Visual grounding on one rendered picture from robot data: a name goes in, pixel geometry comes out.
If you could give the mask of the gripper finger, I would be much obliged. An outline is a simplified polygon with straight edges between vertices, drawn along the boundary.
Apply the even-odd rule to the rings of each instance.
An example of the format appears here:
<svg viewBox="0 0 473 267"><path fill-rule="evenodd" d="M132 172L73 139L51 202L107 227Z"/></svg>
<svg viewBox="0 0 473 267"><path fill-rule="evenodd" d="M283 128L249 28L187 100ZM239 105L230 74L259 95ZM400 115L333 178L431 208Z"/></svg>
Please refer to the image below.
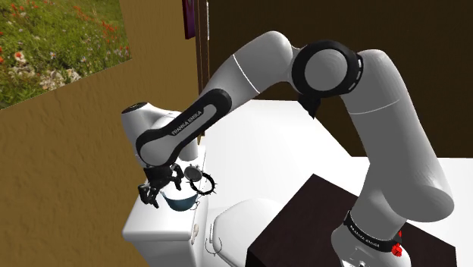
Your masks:
<svg viewBox="0 0 473 267"><path fill-rule="evenodd" d="M138 186L139 197L141 201L146 205L153 205L156 209L159 208L157 203L156 196L159 193L159 190L155 187L152 187L150 183L140 184Z"/></svg>
<svg viewBox="0 0 473 267"><path fill-rule="evenodd" d="M176 189L181 191L182 190L181 183L182 183L182 179L184 177L184 173L183 173L181 167L177 163L173 163L171 165L171 173L174 173L174 172L176 173L176 175L171 176L171 181L174 182L174 185L175 185Z"/></svg>

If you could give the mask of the round grey black-rimmed disc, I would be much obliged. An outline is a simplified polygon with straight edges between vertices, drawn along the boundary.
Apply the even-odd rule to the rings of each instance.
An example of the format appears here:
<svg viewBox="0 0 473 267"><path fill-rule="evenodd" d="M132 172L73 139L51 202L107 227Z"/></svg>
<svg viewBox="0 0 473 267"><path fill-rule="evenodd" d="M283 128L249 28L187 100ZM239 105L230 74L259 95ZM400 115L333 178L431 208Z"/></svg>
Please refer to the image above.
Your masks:
<svg viewBox="0 0 473 267"><path fill-rule="evenodd" d="M197 182L203 177L203 173L198 165L189 165L184 170L184 176L188 181Z"/></svg>

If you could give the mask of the blue bowl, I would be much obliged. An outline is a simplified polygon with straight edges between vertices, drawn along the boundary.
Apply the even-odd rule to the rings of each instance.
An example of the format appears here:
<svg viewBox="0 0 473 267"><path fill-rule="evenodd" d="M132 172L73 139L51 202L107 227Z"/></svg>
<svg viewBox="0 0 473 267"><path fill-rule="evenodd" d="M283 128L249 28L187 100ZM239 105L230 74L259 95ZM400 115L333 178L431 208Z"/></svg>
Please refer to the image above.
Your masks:
<svg viewBox="0 0 473 267"><path fill-rule="evenodd" d="M161 191L161 195L171 209L177 212L184 212L191 209L196 203L198 194L195 192L189 193L183 190Z"/></svg>

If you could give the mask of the white toilet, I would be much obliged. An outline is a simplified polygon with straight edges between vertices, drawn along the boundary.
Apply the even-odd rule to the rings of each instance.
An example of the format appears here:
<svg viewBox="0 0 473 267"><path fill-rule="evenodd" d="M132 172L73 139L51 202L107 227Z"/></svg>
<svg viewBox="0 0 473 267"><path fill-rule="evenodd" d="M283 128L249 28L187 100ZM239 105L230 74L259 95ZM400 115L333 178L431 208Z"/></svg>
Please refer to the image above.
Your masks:
<svg viewBox="0 0 473 267"><path fill-rule="evenodd" d="M138 199L122 230L149 267L245 267L249 246L283 208L272 199L198 196L177 212L161 193L156 200L158 209Z"/></svg>

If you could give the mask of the dark robot stand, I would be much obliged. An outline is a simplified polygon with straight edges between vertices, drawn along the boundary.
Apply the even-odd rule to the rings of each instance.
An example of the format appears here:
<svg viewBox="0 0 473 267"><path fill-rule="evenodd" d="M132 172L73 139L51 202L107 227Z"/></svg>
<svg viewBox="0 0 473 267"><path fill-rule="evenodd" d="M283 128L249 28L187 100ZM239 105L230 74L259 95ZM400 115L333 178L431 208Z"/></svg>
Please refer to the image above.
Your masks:
<svg viewBox="0 0 473 267"><path fill-rule="evenodd" d="M406 223L388 241L368 237L352 223L357 197L313 174L249 246L245 267L340 267L330 236L342 225L352 237L412 267L457 267L456 248Z"/></svg>

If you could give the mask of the purple wall picture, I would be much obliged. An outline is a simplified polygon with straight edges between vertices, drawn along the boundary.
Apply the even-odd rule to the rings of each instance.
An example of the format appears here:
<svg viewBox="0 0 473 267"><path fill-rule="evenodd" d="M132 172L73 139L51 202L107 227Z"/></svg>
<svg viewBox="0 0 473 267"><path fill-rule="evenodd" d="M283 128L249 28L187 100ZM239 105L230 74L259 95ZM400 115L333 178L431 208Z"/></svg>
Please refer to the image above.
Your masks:
<svg viewBox="0 0 473 267"><path fill-rule="evenodd" d="M196 36L194 0L182 0L185 39Z"/></svg>

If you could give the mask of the flower meadow wall picture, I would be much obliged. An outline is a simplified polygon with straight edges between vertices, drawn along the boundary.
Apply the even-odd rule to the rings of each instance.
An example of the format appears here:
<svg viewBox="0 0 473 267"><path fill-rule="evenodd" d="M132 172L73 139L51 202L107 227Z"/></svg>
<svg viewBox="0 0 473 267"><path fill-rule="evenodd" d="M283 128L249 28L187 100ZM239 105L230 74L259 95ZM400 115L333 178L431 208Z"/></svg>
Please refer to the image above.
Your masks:
<svg viewBox="0 0 473 267"><path fill-rule="evenodd" d="M119 0L0 0L0 110L131 58Z"/></svg>

